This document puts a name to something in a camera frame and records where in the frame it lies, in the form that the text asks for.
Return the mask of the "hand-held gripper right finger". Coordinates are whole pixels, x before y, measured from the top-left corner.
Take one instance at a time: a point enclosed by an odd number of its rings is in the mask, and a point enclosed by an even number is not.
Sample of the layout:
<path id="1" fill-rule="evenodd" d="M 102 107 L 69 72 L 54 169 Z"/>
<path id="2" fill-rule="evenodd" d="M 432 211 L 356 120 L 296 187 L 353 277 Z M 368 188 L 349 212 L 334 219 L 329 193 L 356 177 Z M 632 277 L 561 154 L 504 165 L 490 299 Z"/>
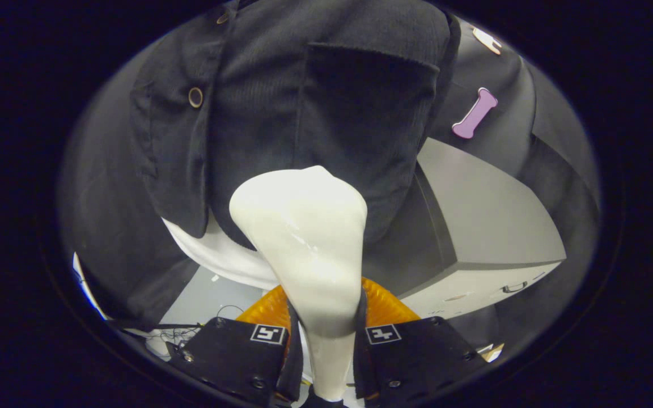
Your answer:
<path id="1" fill-rule="evenodd" d="M 420 318 L 380 284 L 361 279 L 353 349 L 357 398 L 367 405 L 421 405 L 487 368 L 445 318 Z"/>

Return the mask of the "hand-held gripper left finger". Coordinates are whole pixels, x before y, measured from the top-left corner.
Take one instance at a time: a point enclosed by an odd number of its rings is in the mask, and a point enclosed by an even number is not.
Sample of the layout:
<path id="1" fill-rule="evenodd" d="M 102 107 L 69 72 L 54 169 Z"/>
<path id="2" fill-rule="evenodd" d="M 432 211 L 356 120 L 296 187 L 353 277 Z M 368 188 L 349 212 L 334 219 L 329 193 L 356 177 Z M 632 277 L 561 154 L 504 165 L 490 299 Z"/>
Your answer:
<path id="1" fill-rule="evenodd" d="M 288 407 L 300 399 L 302 336 L 281 286 L 238 318 L 211 318 L 188 341 L 167 347 L 174 367 L 250 405 Z"/>

